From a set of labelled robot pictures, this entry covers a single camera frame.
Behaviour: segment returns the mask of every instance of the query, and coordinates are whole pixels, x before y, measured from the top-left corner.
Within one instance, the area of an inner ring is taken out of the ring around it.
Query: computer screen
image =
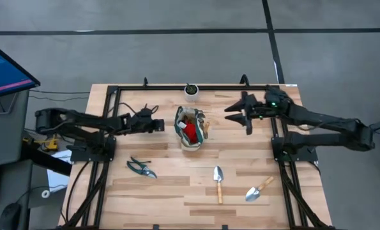
[[[0,50],[0,96],[39,85],[38,80]]]

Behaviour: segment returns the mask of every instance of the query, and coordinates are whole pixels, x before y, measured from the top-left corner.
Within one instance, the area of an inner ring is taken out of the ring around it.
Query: small white pot
[[[185,86],[184,87],[185,100],[187,102],[195,102],[198,99],[198,93],[200,92],[200,90],[198,89],[198,86],[196,84],[190,84],[190,85],[195,86],[197,88],[197,92],[195,94],[193,94],[193,95],[189,95],[186,92],[187,86]]]

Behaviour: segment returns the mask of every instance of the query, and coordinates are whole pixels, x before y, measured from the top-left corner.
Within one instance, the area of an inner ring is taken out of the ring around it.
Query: wooden tabletop
[[[92,85],[86,112],[101,116],[106,84]],[[301,104],[296,86],[280,86],[297,104]],[[263,91],[249,91],[263,100]],[[117,149],[110,163],[107,177],[102,221],[104,229],[287,229],[288,221],[278,164],[273,159],[270,139],[273,136],[270,119],[253,120],[254,131],[246,135],[245,127],[224,119],[224,109],[240,99],[239,91],[200,91],[199,101],[188,103],[182,91],[124,91],[121,102],[139,111],[159,105],[153,119],[165,120],[165,131],[153,134],[134,134],[117,137]],[[181,150],[174,131],[174,116],[179,105],[203,110],[211,123],[209,139],[200,150]],[[119,114],[130,112],[121,105]],[[135,157],[150,160],[148,167],[158,178],[148,178],[131,171],[126,161]],[[90,163],[81,174],[70,203],[73,214],[86,197],[91,171]],[[84,162],[72,168],[71,185]],[[224,172],[222,193],[224,203],[219,205],[217,183],[213,169],[219,165]],[[331,224],[319,173],[306,162],[297,162],[302,194],[326,224]],[[254,202],[246,202],[245,194],[269,176],[275,178]],[[297,204],[293,199],[296,223]],[[96,198],[91,206],[89,223],[93,223]]]

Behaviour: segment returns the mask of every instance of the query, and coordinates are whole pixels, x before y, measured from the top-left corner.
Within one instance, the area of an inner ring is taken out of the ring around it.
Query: monitor stand
[[[9,114],[17,99],[17,93],[0,96],[0,114]]]

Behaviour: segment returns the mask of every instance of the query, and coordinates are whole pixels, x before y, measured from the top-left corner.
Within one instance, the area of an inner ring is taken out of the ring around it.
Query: black floor line
[[[0,35],[185,35],[185,34],[253,34],[267,33],[267,29],[222,28],[222,29],[123,29],[82,31],[0,31]]]
[[[268,27],[268,36],[271,43],[272,57],[275,64],[276,75],[279,84],[285,84],[284,72],[282,70],[282,65],[280,64],[279,51],[277,46],[277,41],[274,34],[274,29],[272,25],[271,12],[269,11],[268,0],[262,0],[262,5],[264,7],[266,25]]]
[[[380,28],[274,29],[274,33],[380,33]]]
[[[0,31],[0,36],[54,36],[54,35],[192,35],[192,34],[254,34],[254,33],[380,33],[380,28],[342,29],[120,29],[120,30],[80,30],[80,31]]]

